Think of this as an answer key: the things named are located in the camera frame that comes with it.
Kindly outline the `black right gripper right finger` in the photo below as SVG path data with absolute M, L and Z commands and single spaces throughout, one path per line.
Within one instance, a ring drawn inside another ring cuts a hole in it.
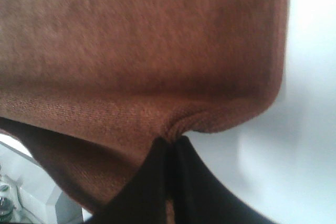
M 231 193 L 207 168 L 186 136 L 172 146 L 175 223 L 271 223 Z

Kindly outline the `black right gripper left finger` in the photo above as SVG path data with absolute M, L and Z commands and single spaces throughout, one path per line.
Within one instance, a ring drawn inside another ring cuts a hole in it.
M 89 223 L 166 223 L 167 150 L 164 139 L 155 139 L 136 175 Z

